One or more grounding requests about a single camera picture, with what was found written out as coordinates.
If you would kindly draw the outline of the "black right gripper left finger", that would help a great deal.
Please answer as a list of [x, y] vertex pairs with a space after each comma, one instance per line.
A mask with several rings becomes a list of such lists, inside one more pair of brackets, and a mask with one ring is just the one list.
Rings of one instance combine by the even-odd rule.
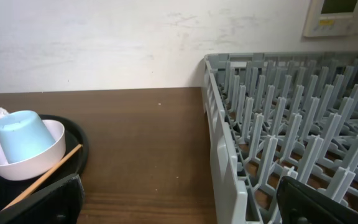
[[76, 224], [85, 201], [80, 176], [70, 174], [0, 211], [0, 224]]

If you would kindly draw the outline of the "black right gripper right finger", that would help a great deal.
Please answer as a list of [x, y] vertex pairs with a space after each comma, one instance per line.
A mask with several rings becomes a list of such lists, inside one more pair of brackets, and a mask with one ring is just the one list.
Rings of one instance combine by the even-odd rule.
[[296, 179], [282, 177], [277, 204], [283, 224], [358, 224], [358, 213]]

